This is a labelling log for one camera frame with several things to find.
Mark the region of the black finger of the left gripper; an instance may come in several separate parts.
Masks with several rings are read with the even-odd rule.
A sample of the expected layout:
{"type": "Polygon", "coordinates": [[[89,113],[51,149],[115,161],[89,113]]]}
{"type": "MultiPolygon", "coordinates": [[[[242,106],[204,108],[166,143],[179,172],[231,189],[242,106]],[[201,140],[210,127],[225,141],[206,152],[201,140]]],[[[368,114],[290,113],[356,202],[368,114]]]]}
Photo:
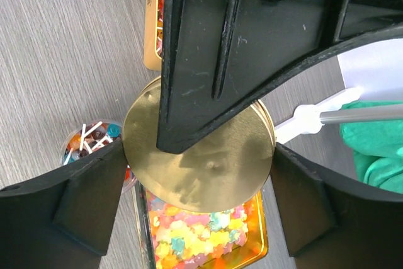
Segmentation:
{"type": "Polygon", "coordinates": [[[402,0],[164,0],[157,148],[187,150],[335,55],[402,36],[402,0]]]}

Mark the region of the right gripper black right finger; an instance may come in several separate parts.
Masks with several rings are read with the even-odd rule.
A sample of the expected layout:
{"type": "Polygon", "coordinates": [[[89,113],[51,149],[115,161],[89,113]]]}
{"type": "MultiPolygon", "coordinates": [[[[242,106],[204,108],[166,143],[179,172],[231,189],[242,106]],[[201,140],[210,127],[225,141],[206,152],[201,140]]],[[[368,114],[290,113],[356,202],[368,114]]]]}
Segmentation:
{"type": "Polygon", "coordinates": [[[271,180],[297,268],[402,268],[402,195],[278,144],[271,180]]]}

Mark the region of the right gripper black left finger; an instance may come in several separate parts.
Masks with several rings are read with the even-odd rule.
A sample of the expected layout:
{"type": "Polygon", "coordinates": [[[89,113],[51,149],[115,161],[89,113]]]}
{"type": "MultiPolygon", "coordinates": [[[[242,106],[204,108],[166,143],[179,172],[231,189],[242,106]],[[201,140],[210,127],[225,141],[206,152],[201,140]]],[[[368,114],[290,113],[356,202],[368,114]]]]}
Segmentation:
{"type": "Polygon", "coordinates": [[[1,189],[1,268],[98,268],[108,251],[126,168],[118,139],[1,189]]]}

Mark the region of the clear glass jar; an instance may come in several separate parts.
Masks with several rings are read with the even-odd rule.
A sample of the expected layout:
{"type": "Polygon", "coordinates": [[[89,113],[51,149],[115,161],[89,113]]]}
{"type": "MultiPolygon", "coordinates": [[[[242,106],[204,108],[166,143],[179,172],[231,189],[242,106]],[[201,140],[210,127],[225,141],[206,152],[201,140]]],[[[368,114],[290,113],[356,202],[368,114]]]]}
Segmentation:
{"type": "Polygon", "coordinates": [[[73,163],[121,138],[122,125],[116,121],[101,119],[83,123],[67,136],[60,152],[60,163],[73,163]]]}

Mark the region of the gold tin of gummy candies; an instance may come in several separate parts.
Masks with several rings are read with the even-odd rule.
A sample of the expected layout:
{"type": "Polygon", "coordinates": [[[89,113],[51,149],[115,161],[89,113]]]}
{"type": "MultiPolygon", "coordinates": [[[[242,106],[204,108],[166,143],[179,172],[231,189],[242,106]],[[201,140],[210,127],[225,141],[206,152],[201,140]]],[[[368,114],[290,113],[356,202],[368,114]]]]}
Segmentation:
{"type": "Polygon", "coordinates": [[[222,212],[200,213],[133,188],[140,268],[244,268],[268,252],[262,194],[222,212]]]}

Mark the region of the round wooden jar lid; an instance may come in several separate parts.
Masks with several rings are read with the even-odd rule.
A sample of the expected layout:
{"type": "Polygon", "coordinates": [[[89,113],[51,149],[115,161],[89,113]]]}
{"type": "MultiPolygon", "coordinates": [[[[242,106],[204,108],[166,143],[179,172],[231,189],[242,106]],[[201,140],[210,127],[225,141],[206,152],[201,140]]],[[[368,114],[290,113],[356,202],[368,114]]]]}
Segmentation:
{"type": "Polygon", "coordinates": [[[219,212],[253,196],[268,179],[275,151],[273,121],[261,100],[181,154],[157,147],[161,79],[153,79],[129,109],[123,150],[151,193],[192,212],[219,212]]]}

